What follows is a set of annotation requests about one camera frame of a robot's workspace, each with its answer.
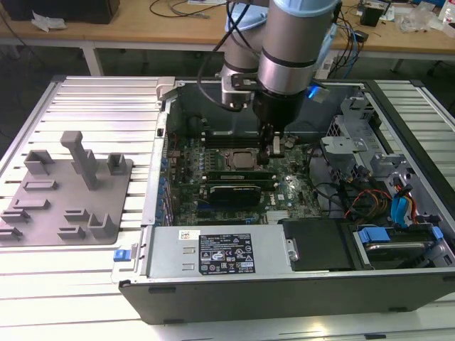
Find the white paper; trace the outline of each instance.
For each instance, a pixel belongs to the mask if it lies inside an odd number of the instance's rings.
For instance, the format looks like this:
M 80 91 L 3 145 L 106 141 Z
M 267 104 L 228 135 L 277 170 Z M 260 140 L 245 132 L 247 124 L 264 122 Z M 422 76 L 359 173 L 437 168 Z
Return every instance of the white paper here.
M 48 18 L 47 16 L 40 16 L 33 12 L 34 19 L 31 19 L 31 23 L 36 27 L 40 28 L 45 32 L 49 32 L 49 29 L 63 30 L 66 28 L 65 21 L 59 18 Z

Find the aluminum extrusion table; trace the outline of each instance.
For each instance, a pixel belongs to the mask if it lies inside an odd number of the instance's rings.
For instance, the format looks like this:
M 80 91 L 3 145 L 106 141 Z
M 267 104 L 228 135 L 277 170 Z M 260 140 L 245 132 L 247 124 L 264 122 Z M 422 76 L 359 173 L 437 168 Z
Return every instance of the aluminum extrusion table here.
M 139 237 L 158 112 L 156 87 L 161 81 L 158 77 L 68 77 L 52 82 L 0 162 L 2 210 L 26 172 L 23 159 L 30 149 L 46 148 L 53 158 L 70 157 L 59 143 L 64 130 L 81 130 L 84 145 L 95 155 L 118 151 L 134 161 L 116 244 L 0 249 L 2 340 L 364 340 L 365 334 L 384 334 L 394 340 L 453 340 L 454 294 L 411 313 L 166 326 L 143 323 L 111 282 L 112 256 L 117 247 Z M 453 119 L 423 87 L 378 83 L 453 184 Z M 393 137 L 387 138 L 393 144 Z M 435 144 L 434 139 L 443 143 Z M 449 159 L 439 158 L 442 153 Z

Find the blue clip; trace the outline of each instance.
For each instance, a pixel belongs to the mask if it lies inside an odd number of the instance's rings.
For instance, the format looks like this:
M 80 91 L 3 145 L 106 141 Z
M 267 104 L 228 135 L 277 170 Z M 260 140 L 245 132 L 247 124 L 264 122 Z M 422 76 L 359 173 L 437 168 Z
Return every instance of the blue clip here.
M 407 206 L 407 200 L 404 197 L 398 196 L 393 197 L 392 205 L 390 206 L 390 217 L 392 218 L 392 221 L 403 229 L 407 228 L 407 225 L 405 224 Z
M 390 242 L 389 234 L 385 227 L 364 227 L 358 232 L 362 244 Z
M 114 261 L 131 261 L 131 250 L 115 250 Z
M 441 240 L 444 238 L 444 235 L 442 234 L 442 231 L 439 227 L 433 226 L 432 227 L 433 235 L 436 240 Z

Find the warning label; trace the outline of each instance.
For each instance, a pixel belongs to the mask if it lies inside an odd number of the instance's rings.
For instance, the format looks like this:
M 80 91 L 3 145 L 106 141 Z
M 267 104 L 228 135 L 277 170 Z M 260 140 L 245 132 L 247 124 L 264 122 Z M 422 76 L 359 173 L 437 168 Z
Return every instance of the warning label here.
M 251 234 L 199 236 L 199 272 L 203 275 L 253 274 Z

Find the computer case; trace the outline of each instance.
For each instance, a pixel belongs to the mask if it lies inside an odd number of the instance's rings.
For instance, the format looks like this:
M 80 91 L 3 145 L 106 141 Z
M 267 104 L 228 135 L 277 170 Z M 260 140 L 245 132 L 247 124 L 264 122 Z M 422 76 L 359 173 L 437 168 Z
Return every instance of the computer case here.
M 110 23 L 120 0 L 0 0 L 12 20 L 33 18 L 32 11 L 49 18 L 86 23 Z

